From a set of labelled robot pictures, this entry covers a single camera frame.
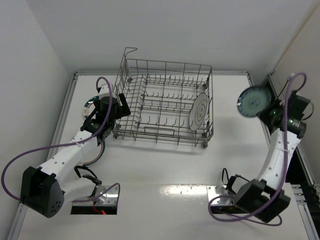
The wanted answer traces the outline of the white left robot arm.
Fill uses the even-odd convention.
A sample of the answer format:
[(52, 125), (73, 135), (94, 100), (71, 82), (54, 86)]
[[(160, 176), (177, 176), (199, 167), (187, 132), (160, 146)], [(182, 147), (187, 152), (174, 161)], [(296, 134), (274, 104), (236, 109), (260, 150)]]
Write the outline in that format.
[(110, 90), (100, 92), (94, 110), (80, 130), (56, 155), (39, 165), (28, 167), (22, 176), (20, 202), (46, 218), (55, 216), (64, 203), (96, 202), (102, 181), (95, 175), (79, 175), (65, 182), (68, 173), (82, 168), (82, 159), (112, 133), (115, 122), (131, 114), (123, 93), (113, 97)]

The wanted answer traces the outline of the white plate green red rim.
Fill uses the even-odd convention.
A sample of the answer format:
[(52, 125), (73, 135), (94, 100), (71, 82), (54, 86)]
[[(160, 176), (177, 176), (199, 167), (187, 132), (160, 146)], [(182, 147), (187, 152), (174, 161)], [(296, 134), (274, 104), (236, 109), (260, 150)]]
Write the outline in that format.
[(84, 104), (82, 109), (82, 115), (85, 119), (87, 119), (89, 115), (93, 112), (95, 108), (94, 102), (98, 101), (99, 99), (100, 99), (99, 96), (94, 96)]

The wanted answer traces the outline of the small teal patterned plate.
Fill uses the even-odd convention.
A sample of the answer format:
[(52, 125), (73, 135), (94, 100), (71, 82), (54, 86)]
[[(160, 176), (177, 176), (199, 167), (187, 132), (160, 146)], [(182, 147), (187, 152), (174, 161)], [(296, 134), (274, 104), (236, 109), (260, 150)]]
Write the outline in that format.
[(271, 104), (271, 92), (261, 86), (246, 88), (237, 99), (238, 112), (246, 118), (254, 118)]

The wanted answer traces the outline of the large white plate blue rim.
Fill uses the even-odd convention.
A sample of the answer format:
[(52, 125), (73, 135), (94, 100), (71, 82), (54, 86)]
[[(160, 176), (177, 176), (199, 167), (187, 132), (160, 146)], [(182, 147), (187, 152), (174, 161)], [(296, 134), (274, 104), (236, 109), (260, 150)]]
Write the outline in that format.
[(189, 129), (193, 132), (197, 131), (205, 120), (208, 112), (209, 99), (205, 93), (199, 94), (193, 102), (189, 114)]

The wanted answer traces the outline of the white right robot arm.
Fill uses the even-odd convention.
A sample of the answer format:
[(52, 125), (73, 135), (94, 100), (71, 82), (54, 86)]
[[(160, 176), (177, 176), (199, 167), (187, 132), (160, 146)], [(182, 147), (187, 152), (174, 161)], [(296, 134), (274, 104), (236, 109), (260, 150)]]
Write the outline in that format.
[(306, 133), (304, 110), (312, 101), (292, 92), (288, 101), (267, 101), (262, 97), (239, 99), (239, 111), (246, 117), (258, 117), (271, 123), (273, 132), (263, 167), (258, 177), (247, 181), (233, 193), (233, 204), (268, 224), (290, 204), (290, 197), (282, 189), (292, 155)]

